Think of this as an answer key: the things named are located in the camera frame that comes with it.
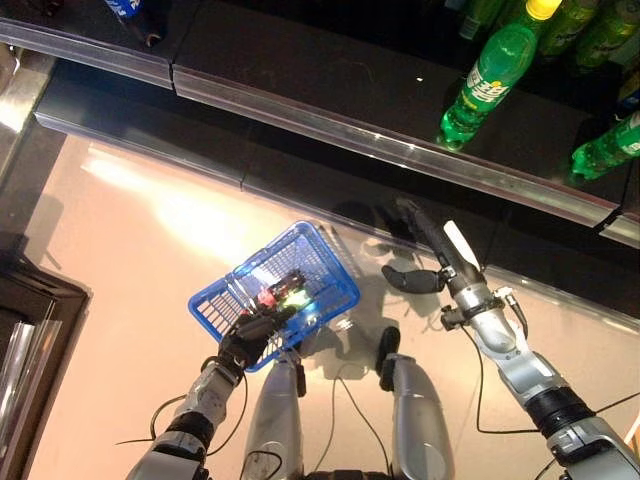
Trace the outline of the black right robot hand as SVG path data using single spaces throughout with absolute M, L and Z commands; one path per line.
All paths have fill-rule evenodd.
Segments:
M 432 221 L 418 204 L 398 198 L 396 206 L 414 237 L 431 247 L 441 268 L 400 272 L 385 265 L 381 272 L 392 287 L 409 294 L 437 293 L 447 287 L 454 296 L 468 286 L 484 282 L 479 268 L 462 256 L 445 234 L 444 227 Z

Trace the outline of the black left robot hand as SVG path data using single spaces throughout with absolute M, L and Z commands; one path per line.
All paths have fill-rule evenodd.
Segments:
M 262 356 L 270 338 L 282 330 L 298 309 L 263 308 L 243 313 L 219 344 L 217 359 L 235 370 L 253 367 Z

